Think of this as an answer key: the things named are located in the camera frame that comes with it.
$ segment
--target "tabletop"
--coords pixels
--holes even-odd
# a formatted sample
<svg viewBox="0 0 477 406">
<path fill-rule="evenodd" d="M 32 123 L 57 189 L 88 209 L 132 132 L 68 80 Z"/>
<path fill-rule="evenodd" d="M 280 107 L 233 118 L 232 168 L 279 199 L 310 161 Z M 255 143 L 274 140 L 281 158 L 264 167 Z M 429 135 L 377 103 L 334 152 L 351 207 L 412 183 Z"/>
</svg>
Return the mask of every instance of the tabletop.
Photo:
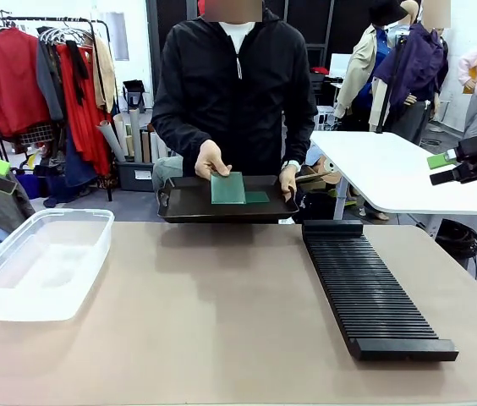
<svg viewBox="0 0 477 406">
<path fill-rule="evenodd" d="M 0 322 L 0 404 L 477 401 L 477 282 L 426 233 L 365 235 L 456 362 L 348 353 L 300 226 L 115 223 L 71 321 Z"/>
<path fill-rule="evenodd" d="M 376 209 L 477 215 L 477 182 L 432 186 L 428 151 L 391 133 L 315 131 L 312 141 Z"/>
</svg>

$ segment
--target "purple jacket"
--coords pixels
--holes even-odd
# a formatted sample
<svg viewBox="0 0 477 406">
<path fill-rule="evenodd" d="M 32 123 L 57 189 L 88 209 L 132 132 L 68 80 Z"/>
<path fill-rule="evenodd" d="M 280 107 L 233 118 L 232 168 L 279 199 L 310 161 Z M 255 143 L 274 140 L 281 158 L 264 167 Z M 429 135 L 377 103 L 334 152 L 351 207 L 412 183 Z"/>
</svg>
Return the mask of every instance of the purple jacket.
<svg viewBox="0 0 477 406">
<path fill-rule="evenodd" d="M 388 84 L 391 81 L 396 57 L 395 48 L 376 69 L 374 76 Z M 397 77 L 393 82 L 391 106 L 401 107 L 410 93 L 424 89 L 435 81 L 442 66 L 443 46 L 437 33 L 428 32 L 421 23 L 412 25 Z"/>
</svg>

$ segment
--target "label on box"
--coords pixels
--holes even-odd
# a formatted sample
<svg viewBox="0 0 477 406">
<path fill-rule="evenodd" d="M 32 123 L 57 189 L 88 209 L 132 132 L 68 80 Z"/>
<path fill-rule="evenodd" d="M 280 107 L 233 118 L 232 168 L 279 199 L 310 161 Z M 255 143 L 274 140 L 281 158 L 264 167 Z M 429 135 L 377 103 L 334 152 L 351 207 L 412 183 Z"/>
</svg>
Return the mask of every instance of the label on box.
<svg viewBox="0 0 477 406">
<path fill-rule="evenodd" d="M 135 171 L 136 180 L 152 180 L 151 171 Z"/>
</svg>

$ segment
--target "clear plastic container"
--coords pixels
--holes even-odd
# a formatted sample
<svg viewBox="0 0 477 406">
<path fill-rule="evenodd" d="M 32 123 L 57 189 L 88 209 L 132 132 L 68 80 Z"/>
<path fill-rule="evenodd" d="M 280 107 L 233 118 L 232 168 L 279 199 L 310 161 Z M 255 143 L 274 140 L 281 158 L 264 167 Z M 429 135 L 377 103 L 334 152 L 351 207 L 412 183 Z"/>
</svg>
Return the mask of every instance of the clear plastic container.
<svg viewBox="0 0 477 406">
<path fill-rule="evenodd" d="M 39 211 L 0 244 L 0 321 L 72 318 L 111 246 L 107 210 Z"/>
</svg>

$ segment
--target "black tray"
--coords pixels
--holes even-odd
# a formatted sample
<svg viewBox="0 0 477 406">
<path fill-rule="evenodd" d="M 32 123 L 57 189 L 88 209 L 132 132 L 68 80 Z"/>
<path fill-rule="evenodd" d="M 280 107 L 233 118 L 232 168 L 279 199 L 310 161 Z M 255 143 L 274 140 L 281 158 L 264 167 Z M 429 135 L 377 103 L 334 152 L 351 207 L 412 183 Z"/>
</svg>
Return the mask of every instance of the black tray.
<svg viewBox="0 0 477 406">
<path fill-rule="evenodd" d="M 211 184 L 200 178 L 172 178 L 157 194 L 158 215 L 166 222 L 271 223 L 299 211 L 294 199 L 286 202 L 276 176 L 245 176 L 246 192 L 265 192 L 268 203 L 213 205 Z"/>
</svg>

